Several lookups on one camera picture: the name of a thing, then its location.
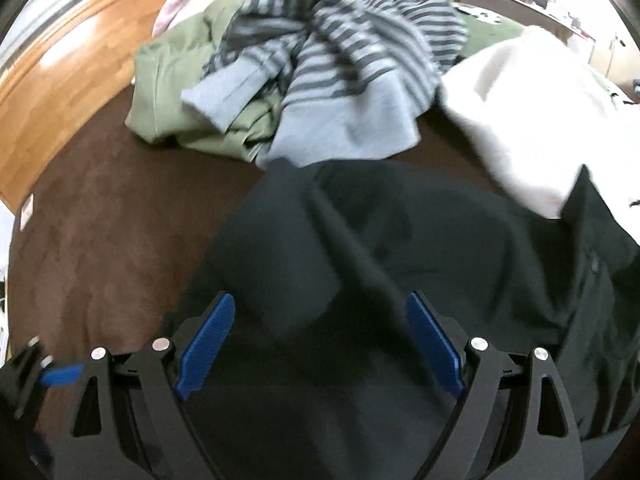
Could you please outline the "white label tag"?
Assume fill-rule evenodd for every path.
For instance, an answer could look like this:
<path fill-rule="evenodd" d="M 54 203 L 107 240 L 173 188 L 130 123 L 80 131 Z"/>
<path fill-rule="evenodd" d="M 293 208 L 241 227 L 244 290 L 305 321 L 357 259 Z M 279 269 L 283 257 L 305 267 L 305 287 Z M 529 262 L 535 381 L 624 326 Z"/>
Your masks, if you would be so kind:
<path fill-rule="evenodd" d="M 20 230 L 24 231 L 26 226 L 28 225 L 29 220 L 32 218 L 32 214 L 34 213 L 35 206 L 35 196 L 29 194 L 24 204 L 21 208 L 20 212 Z"/>

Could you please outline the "grey striped sweater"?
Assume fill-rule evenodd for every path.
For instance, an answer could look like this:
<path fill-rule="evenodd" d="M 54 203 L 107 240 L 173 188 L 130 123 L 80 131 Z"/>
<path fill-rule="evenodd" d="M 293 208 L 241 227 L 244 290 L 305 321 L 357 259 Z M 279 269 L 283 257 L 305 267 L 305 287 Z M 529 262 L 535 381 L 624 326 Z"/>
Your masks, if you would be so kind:
<path fill-rule="evenodd" d="M 416 120 L 465 40 L 451 0 L 245 0 L 181 99 L 226 130 L 252 99 L 277 96 L 260 166 L 384 159 L 419 143 Z"/>

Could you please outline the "wooden headboard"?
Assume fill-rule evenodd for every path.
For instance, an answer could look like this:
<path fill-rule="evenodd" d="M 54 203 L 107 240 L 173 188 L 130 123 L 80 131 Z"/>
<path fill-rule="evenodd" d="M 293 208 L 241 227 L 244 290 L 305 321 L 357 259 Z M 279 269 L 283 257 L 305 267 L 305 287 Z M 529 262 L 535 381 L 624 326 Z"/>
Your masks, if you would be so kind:
<path fill-rule="evenodd" d="M 84 0 L 1 75 L 1 199 L 10 211 L 88 119 L 125 89 L 165 0 Z"/>

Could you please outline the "white fleece garment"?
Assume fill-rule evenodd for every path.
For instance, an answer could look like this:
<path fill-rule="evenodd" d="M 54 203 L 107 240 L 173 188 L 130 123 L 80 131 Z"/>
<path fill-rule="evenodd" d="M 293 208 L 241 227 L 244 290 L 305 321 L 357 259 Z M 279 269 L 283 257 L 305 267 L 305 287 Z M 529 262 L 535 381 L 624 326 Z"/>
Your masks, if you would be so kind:
<path fill-rule="evenodd" d="M 617 223 L 639 235 L 639 107 L 550 32 L 528 26 L 458 63 L 442 77 L 440 106 L 536 214 L 559 217 L 586 167 Z"/>

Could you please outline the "white desk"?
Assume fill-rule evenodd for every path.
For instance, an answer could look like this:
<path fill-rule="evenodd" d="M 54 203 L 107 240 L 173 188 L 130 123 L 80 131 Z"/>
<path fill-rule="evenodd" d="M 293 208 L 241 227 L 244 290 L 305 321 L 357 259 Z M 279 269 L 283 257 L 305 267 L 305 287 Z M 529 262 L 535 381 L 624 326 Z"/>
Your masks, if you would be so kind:
<path fill-rule="evenodd" d="M 454 0 L 458 3 L 468 4 L 469 6 L 478 6 L 479 8 L 491 10 L 497 14 L 503 15 L 510 20 L 516 21 L 524 26 L 539 26 L 554 36 L 561 39 L 564 44 L 572 39 L 579 38 L 596 44 L 596 40 L 585 35 L 581 30 L 565 25 L 563 22 L 554 18 L 547 11 L 525 3 L 520 0 Z"/>

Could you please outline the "black jacket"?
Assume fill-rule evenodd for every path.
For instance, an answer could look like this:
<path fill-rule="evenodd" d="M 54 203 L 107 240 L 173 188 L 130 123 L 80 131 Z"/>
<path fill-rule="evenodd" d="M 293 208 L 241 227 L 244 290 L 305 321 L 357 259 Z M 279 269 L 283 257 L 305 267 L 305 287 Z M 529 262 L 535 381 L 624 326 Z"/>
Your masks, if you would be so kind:
<path fill-rule="evenodd" d="M 227 479 L 408 479 L 454 406 L 405 303 L 502 351 L 549 351 L 584 441 L 639 411 L 639 248 L 582 170 L 559 217 L 400 162 L 272 165 L 207 248 L 177 318 L 230 292 L 186 404 Z"/>

